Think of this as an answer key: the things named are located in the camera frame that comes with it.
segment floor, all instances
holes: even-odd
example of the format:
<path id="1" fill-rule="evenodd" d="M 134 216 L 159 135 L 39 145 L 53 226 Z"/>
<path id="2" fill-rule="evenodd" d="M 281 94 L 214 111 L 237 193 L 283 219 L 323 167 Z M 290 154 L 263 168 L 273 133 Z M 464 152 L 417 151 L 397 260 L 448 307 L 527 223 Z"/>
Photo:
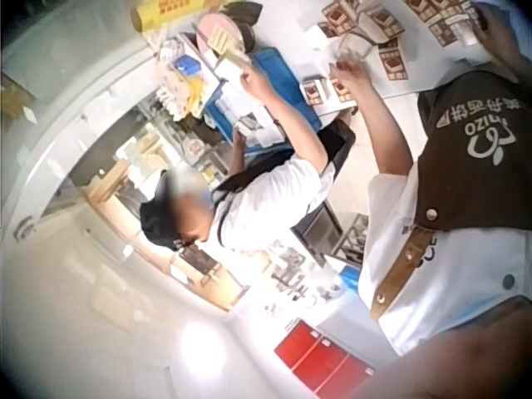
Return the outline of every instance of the floor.
<path id="1" fill-rule="evenodd" d="M 417 111 L 417 94 L 394 97 L 386 103 L 401 126 L 416 160 L 426 143 Z M 353 117 L 351 127 L 357 134 L 357 143 L 328 196 L 328 202 L 343 228 L 354 220 L 356 213 L 367 214 L 367 185 L 378 174 L 369 134 L 360 112 Z"/>

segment black cap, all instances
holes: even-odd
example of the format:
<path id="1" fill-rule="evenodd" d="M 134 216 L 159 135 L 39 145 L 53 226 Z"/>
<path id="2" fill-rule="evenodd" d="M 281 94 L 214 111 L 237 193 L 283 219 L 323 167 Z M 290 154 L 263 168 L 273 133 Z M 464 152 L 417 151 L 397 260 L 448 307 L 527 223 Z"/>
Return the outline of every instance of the black cap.
<path id="1" fill-rule="evenodd" d="M 140 226 L 151 243 L 177 251 L 183 240 L 171 208 L 172 198 L 170 174 L 163 170 L 154 199 L 140 205 Z"/>

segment employee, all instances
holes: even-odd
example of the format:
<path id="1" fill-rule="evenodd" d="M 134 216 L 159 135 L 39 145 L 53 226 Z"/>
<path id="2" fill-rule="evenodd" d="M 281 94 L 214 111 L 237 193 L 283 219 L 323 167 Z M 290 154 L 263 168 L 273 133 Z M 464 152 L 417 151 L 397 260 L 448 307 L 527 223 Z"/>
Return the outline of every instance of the employee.
<path id="1" fill-rule="evenodd" d="M 380 172 L 358 289 L 400 355 L 532 298 L 532 67 L 500 15 L 480 12 L 479 39 L 519 84 L 474 71 L 422 93 L 428 142 L 416 163 L 362 66 L 333 71 L 356 98 Z"/>
<path id="2" fill-rule="evenodd" d="M 212 194 L 189 166 L 168 170 L 155 198 L 140 207 L 142 230 L 152 243 L 173 250 L 195 242 L 211 248 L 263 249 L 327 197 L 337 172 L 332 160 L 346 142 L 354 142 L 348 127 L 351 113 L 343 113 L 317 135 L 250 65 L 244 67 L 242 86 L 268 107 L 293 150 L 245 170 L 245 140 L 235 132 L 232 176 Z"/>

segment hand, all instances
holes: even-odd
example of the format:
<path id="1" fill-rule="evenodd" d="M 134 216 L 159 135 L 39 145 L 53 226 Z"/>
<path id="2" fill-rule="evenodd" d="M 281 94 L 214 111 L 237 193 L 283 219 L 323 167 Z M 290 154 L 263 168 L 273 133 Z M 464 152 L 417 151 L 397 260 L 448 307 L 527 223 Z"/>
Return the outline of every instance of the hand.
<path id="1" fill-rule="evenodd" d="M 364 65 L 352 56 L 342 57 L 331 67 L 331 77 L 337 78 L 355 97 L 373 90 L 372 79 Z"/>
<path id="2" fill-rule="evenodd" d="M 244 64 L 240 82 L 246 92 L 265 105 L 277 99 L 277 93 L 269 84 L 268 78 L 253 68 L 251 64 Z"/>
<path id="3" fill-rule="evenodd" d="M 475 9 L 479 14 L 479 23 L 473 25 L 473 30 L 484 48 L 506 66 L 519 60 L 519 46 L 502 12 L 480 4 L 476 4 Z"/>
<path id="4" fill-rule="evenodd" d="M 246 147 L 246 136 L 239 132 L 239 128 L 233 127 L 233 145 L 234 148 L 243 150 Z"/>

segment metal rivet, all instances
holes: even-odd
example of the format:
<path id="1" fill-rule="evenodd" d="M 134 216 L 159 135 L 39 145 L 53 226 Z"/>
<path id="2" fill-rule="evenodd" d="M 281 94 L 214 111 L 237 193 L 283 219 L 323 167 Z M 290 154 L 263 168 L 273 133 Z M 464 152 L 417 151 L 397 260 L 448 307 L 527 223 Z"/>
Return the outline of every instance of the metal rivet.
<path id="1" fill-rule="evenodd" d="M 513 274 L 506 274 L 505 277 L 502 280 L 502 287 L 506 290 L 511 289 L 514 287 L 515 284 L 515 277 Z"/>
<path id="2" fill-rule="evenodd" d="M 438 218 L 438 212 L 435 209 L 429 209 L 426 212 L 426 218 L 433 222 Z"/>

